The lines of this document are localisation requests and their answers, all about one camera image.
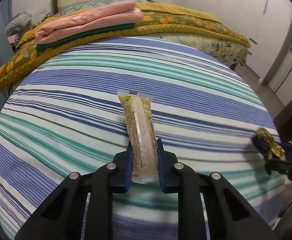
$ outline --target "sealed wrapper end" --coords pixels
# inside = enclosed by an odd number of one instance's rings
[[[150,110],[150,102],[154,97],[124,90],[119,90],[117,95],[124,109],[133,147],[132,181],[142,184],[158,181],[158,151]]]

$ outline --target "bed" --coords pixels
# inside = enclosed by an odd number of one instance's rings
[[[83,8],[95,8],[113,2],[114,0],[88,0],[79,2],[75,5],[68,6],[72,2],[66,0],[62,1],[61,6],[58,7],[58,0],[51,0],[53,12],[55,15],[65,15]],[[176,41],[178,43],[199,49],[204,53],[214,57],[228,67],[234,69],[237,65],[244,66],[247,58],[247,45],[238,42],[204,36],[192,33],[152,33],[146,36],[161,38],[169,41]]]
[[[220,172],[273,225],[284,178],[268,176],[251,136],[274,124],[251,88],[213,57],[154,37],[67,49],[28,75],[0,113],[0,223],[13,239],[72,171],[91,173],[126,149],[119,89],[154,95],[157,138],[195,171]],[[114,239],[177,239],[177,195],[132,184],[114,196]]]

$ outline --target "floor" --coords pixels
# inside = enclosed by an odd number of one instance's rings
[[[268,110],[271,118],[274,120],[274,118],[284,109],[284,105],[275,93],[269,88],[269,86],[259,84],[259,76],[257,76],[247,65],[237,66],[235,72],[245,80],[252,90],[254,90]]]

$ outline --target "door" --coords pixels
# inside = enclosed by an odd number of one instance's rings
[[[286,57],[279,67],[278,71],[268,84],[268,86],[276,93],[286,77],[289,75],[289,73],[292,70],[292,50],[288,51],[286,54]]]
[[[265,0],[255,20],[256,27],[251,27],[254,33],[248,36],[252,55],[247,56],[247,65],[263,79],[285,41],[292,21],[292,3],[290,0]]]

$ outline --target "metal screw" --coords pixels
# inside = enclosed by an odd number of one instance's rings
[[[178,169],[178,170],[181,170],[182,168],[184,168],[184,164],[182,164],[182,163],[175,163],[175,164],[174,164],[174,167],[175,167],[176,169]]]
[[[109,170],[113,170],[113,169],[116,168],[116,164],[115,163],[108,163],[106,168],[109,169]]]
[[[212,178],[213,179],[220,179],[221,178],[221,174],[219,174],[218,172],[214,172],[214,173],[212,173]]]
[[[69,174],[70,179],[77,179],[79,177],[78,172],[72,172]]]

